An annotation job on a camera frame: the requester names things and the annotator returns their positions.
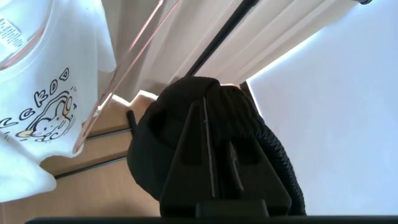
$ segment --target white wall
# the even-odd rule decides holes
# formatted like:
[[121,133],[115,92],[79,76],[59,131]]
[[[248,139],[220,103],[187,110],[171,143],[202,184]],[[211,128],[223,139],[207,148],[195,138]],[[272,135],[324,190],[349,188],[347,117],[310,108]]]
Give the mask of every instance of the white wall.
[[308,214],[398,214],[398,1],[357,5],[248,82]]

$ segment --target brown floor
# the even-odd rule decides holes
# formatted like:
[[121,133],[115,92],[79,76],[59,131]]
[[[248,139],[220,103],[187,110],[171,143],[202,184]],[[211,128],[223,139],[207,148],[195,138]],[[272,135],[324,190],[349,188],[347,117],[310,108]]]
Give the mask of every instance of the brown floor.
[[[128,106],[113,100],[91,134],[127,128],[126,112],[132,109],[139,120],[152,101],[142,95]],[[126,132],[86,141],[78,157],[51,157],[41,166],[57,175],[106,161],[125,155],[131,139]],[[0,224],[20,224],[35,217],[159,215],[159,203],[135,183],[126,160],[58,179],[52,192],[0,204]]]

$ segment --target shirt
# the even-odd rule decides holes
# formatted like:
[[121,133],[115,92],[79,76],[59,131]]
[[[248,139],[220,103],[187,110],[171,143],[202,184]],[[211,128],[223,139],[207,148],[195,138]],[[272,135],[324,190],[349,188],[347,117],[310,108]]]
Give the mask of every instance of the shirt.
[[0,71],[0,202],[55,188],[39,164],[77,155],[73,145],[98,99],[98,70],[115,66],[101,1],[54,1],[38,43]]

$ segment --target white tag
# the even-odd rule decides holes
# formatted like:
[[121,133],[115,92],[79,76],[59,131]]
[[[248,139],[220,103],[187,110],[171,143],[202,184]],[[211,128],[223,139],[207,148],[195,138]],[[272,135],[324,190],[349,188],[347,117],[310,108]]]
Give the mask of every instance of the white tag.
[[3,15],[0,14],[0,43],[12,53],[23,48],[27,41]]

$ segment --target black knit beanie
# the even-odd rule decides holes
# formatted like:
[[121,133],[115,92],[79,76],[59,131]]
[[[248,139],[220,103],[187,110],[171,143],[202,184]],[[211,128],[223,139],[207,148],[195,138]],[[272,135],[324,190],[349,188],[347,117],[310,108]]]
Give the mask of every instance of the black knit beanie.
[[305,215],[303,193],[280,141],[239,88],[221,86],[213,78],[180,79],[148,107],[127,152],[127,163],[137,184],[160,200],[190,105],[203,97],[215,145],[232,138],[257,139],[292,199],[289,215]]

